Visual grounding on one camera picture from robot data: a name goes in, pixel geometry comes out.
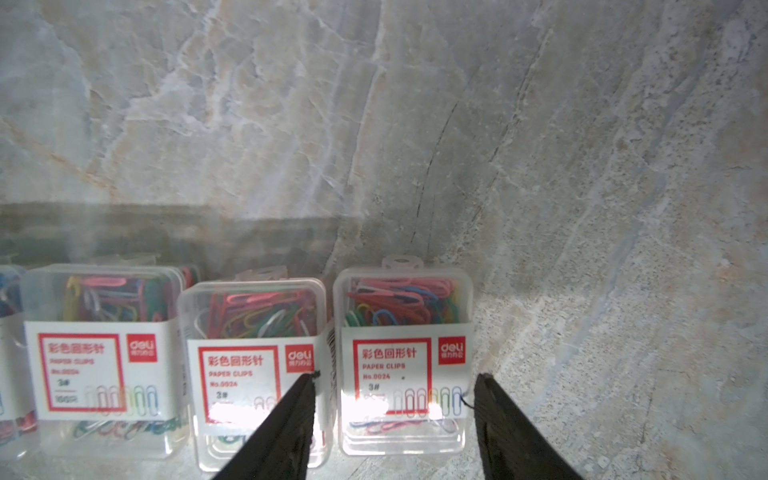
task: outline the clear plastic lid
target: clear plastic lid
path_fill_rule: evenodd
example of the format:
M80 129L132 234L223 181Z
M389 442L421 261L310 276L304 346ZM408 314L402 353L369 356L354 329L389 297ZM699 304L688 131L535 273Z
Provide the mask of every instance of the clear plastic lid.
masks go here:
M178 267L54 264L27 272L22 303L27 322L163 323L176 318L176 300L191 284ZM177 359L163 366L176 377L184 374L182 352L177 353ZM130 391L119 402L131 408L157 403L153 388L123 387ZM87 416L40 421L40 433L42 448L51 455L166 458L186 443L189 412L183 406L166 421L94 421Z
M233 344L232 340L306 338L320 335L328 325L325 286L318 279L288 280L284 278L285 276L287 272L284 267L275 267L239 273L235 278L241 280L198 283L179 297L180 319L184 325L185 336L192 340L214 340L215 345L226 348L224 346L228 344L227 341ZM244 343L237 342L237 345L242 347ZM194 348L190 344L187 346L190 349ZM323 358L317 353L315 352L316 362ZM190 361L197 356L197 353L190 355ZM325 362L327 365L323 371L328 372L325 375L328 377L333 368L333 362L330 358ZM247 368L243 364L243 368L236 369L246 370ZM323 369L323 366L315 364L315 369ZM200 375L199 372L190 372L193 381ZM265 378L264 382L274 378L269 377L269 379ZM290 385L282 385L281 390L285 393L289 387ZM196 393L194 384L192 390L193 402L204 402L203 396ZM244 399L250 402L250 396L247 394L243 394L240 400L233 400L238 394L230 390L229 398L222 399L222 402L239 404L245 403ZM310 449L310 468L323 464L330 452L332 419L329 420L326 431L323 431L319 428L317 416L317 412L331 409L331 406L327 405L329 397L333 400L332 394L323 395L323 392L318 392L316 428ZM195 406L195 411L200 412L200 406ZM274 404L270 403L266 411L270 411L273 407ZM201 432L201 422L205 422L202 415L195 415L197 459L200 468L205 472L221 470L247 440L243 429L253 431L249 427L241 426L233 430L230 435L224 434L227 433L226 429L222 431L222 435L205 435Z
M21 458L39 443L24 345L24 272L0 265L0 460Z
M468 420L452 404L470 383L468 275L452 266L424 267L418 257L386 257L381 267L341 272L333 284L333 309L342 450L460 452ZM443 365L441 355L454 355L453 349L461 350L461 361L451 358Z
M158 258L160 258L159 253L115 253L93 257L84 263L109 266L156 266ZM194 264L160 266L176 270L184 278L185 288L189 288L203 279L200 267Z

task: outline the white label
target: white label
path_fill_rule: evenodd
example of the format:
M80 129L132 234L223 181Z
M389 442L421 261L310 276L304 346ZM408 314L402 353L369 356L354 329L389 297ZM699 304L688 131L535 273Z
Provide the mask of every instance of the white label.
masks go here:
M24 348L24 314L0 318L0 421L16 420L35 409Z
M329 424L332 363L327 332L311 337L188 340L201 435L249 435L303 373L316 381L316 426Z
M467 416L472 325L345 327L345 422Z
M25 330L41 420L166 421L184 405L176 319L26 322Z

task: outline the deli logo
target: deli logo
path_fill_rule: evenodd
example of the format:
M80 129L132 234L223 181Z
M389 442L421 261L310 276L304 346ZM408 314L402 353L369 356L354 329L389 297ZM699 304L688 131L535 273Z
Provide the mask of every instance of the deli logo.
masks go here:
M129 333L127 340L129 363L157 363L154 333Z
M286 345L286 371L288 373L314 372L314 347L312 345Z
M438 364L455 365L467 362L467 337L442 336L438 339Z

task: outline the marble wall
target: marble wall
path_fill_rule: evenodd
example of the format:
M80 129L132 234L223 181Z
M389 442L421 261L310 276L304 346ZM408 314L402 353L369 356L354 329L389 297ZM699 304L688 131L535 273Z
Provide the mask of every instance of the marble wall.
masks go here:
M764 0L3 0L23 263L465 268L475 371L585 478L768 477ZM311 478L481 478L348 458ZM33 455L3 478L198 478Z

